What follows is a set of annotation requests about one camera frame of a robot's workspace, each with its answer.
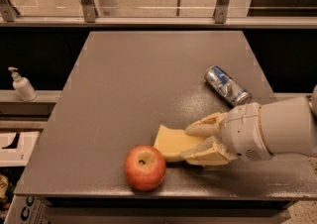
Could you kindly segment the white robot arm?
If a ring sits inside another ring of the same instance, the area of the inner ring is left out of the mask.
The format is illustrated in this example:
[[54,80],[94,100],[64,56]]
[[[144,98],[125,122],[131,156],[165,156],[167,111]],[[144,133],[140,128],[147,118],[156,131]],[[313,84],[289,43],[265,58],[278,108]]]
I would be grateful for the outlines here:
[[317,157],[316,96],[240,105],[220,122],[220,135],[182,152],[192,165],[220,166],[236,159],[269,161],[276,155]]

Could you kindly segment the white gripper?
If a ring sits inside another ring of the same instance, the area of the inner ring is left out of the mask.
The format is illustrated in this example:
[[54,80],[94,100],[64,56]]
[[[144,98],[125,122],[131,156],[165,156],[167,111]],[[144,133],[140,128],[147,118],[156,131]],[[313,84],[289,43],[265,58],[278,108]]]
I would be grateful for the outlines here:
[[[239,105],[228,113],[208,115],[187,126],[185,134],[207,138],[195,148],[180,153],[190,165],[224,166],[237,158],[258,162],[273,157],[264,139],[259,103]],[[220,135],[223,144],[217,139]]]

